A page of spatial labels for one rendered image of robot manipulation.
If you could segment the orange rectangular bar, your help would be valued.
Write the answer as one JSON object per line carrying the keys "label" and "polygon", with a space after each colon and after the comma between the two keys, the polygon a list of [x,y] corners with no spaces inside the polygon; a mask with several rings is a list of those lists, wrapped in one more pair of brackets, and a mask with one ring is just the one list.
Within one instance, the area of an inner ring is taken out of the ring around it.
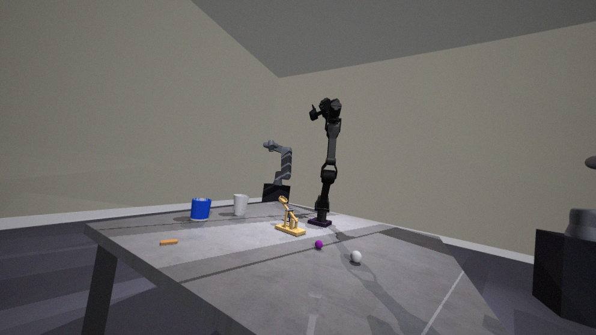
{"label": "orange rectangular bar", "polygon": [[170,244],[177,244],[178,243],[178,239],[171,239],[171,240],[164,240],[164,241],[160,241],[160,245],[170,245]]}

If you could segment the blue open-top cup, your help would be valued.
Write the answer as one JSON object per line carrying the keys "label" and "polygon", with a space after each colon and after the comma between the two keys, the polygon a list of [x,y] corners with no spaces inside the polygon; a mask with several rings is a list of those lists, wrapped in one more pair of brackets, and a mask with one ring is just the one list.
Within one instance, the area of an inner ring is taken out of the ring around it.
{"label": "blue open-top cup", "polygon": [[211,199],[193,198],[190,219],[193,221],[206,221],[210,211]]}

